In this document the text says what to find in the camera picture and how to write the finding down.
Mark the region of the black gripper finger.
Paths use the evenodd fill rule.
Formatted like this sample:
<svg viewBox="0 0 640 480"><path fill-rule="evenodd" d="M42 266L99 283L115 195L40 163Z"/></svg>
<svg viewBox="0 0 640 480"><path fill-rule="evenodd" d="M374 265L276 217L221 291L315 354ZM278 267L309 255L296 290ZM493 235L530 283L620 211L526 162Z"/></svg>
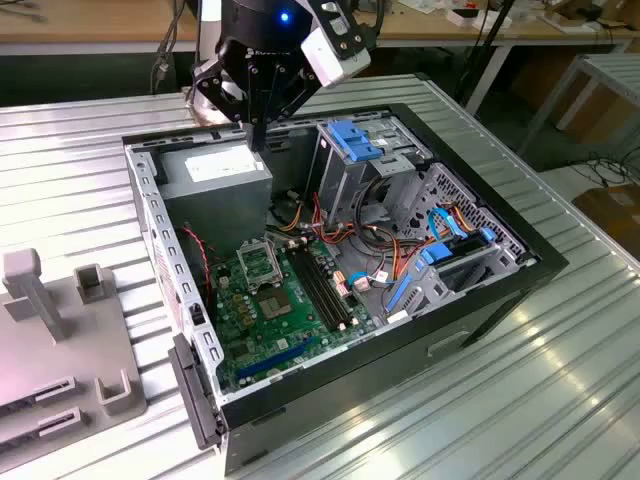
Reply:
<svg viewBox="0 0 640 480"><path fill-rule="evenodd" d="M202 124L238 123L249 148L258 150L259 119L252 115L249 90L231 77L220 60L207 60L194 69L192 110Z"/></svg>
<svg viewBox="0 0 640 480"><path fill-rule="evenodd" d="M259 150L264 149L267 127L292 116L319 88L317 75L308 63L299 67L276 66L258 127Z"/></svg>

